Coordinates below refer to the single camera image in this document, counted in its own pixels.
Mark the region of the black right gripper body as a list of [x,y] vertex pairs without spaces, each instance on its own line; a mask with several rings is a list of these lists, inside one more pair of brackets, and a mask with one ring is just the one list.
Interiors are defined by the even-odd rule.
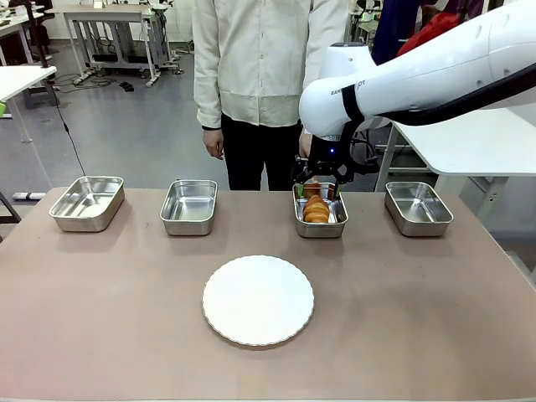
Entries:
[[314,173],[334,173],[348,159],[348,144],[343,141],[329,141],[313,137],[307,167]]

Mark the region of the person's right hand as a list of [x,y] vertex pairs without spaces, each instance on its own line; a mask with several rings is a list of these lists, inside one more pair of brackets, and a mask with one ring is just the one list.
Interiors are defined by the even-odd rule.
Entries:
[[224,136],[221,129],[203,129],[203,141],[211,157],[224,158]]

